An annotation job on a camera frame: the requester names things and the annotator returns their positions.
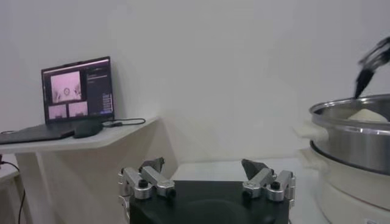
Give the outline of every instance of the stainless steel pot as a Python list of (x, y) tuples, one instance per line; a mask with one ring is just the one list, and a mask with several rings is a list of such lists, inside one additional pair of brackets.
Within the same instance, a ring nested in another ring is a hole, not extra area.
[(390, 123), (347, 118), (368, 109), (390, 119), (390, 94), (319, 103), (310, 108), (312, 122), (326, 129), (326, 139), (312, 139), (312, 148), (332, 160), (370, 172), (390, 175)]

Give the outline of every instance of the cooker handle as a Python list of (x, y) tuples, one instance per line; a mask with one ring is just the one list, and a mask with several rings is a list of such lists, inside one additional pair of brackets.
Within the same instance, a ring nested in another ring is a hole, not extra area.
[(325, 128), (311, 121), (304, 121), (301, 126), (295, 126), (292, 129), (298, 137), (310, 139), (314, 142), (327, 141), (329, 138), (328, 131)]
[(306, 169), (314, 169), (321, 172), (328, 171), (328, 163), (312, 149), (300, 149), (298, 150), (297, 156), (303, 167)]

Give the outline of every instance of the black base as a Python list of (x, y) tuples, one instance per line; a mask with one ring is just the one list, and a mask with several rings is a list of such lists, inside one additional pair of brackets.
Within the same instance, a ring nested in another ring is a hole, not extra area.
[(245, 201), (239, 181), (175, 181), (176, 198), (130, 199), (131, 224), (287, 224), (289, 201)]

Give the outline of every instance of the video feed on screen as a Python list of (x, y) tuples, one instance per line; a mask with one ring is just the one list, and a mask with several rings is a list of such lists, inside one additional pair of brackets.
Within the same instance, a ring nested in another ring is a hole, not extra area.
[(80, 72), (70, 72), (51, 77), (53, 103), (81, 99)]
[(66, 105), (58, 105), (49, 107), (49, 119), (67, 118)]
[(69, 117), (82, 117), (88, 115), (87, 101), (69, 104)]

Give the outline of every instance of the white wall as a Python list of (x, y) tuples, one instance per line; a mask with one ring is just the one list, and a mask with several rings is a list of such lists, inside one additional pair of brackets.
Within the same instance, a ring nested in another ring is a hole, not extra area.
[[(290, 155), (350, 97), (388, 0), (2, 0), (0, 129), (43, 121), (40, 69), (111, 55), (118, 117), (160, 115), (179, 162)], [(390, 92), (389, 69), (367, 93)]]

